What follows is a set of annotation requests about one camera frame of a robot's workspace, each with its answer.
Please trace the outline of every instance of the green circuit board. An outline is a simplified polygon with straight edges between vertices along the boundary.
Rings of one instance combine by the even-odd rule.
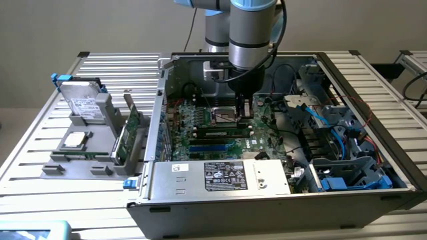
[[[213,108],[195,106],[187,101],[183,101],[175,108],[170,108],[173,161],[254,159],[254,155],[261,152],[266,152],[271,159],[286,159],[286,146],[277,145],[278,133],[262,121],[267,108],[265,99],[254,97],[254,102],[254,118],[247,121],[251,129],[237,129],[237,123],[226,118],[218,118]],[[230,108],[219,107],[219,109],[229,111]],[[205,150],[206,145],[193,144],[197,140],[195,126],[198,134],[205,129],[210,129],[209,133],[205,133],[206,135],[213,134],[209,135],[209,139],[214,141],[222,139],[225,143],[219,144],[221,150]],[[241,135],[241,137],[229,138],[227,135]]]

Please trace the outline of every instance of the metal slat surface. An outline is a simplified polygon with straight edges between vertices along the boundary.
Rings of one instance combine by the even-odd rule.
[[[361,60],[349,52],[329,52],[333,62],[345,67],[346,78],[357,91],[370,101],[370,107],[397,138],[413,133],[424,139],[424,128],[414,118],[406,118],[405,107],[397,102],[377,101],[372,96],[389,94],[370,71],[358,66]],[[154,86],[158,83],[157,70],[159,54],[115,53],[91,54],[79,64],[81,76],[101,77],[113,94],[114,105],[122,112],[127,106],[122,100],[122,92],[133,89],[137,106],[147,115],[151,114]],[[123,181],[109,180],[49,180],[41,179],[42,166],[50,160],[51,149],[55,149],[71,124],[71,110],[62,96],[51,98],[46,105],[46,113],[35,121],[35,129],[30,131],[25,144],[13,156],[0,180],[0,221],[2,220],[67,220],[74,228],[74,239],[145,239],[129,211],[123,208]],[[409,151],[412,159],[427,173],[427,150]],[[427,203],[409,211],[394,211],[381,217],[364,229],[330,230],[278,233],[249,236],[210,238],[211,240],[326,240],[360,239],[421,240],[427,237]]]

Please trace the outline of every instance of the motherboard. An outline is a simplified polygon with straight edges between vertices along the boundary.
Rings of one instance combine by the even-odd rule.
[[[269,113],[263,97],[254,97],[254,118],[237,119],[234,106],[199,106],[178,100],[169,108],[173,161],[219,159],[286,159],[279,132],[262,118]]]

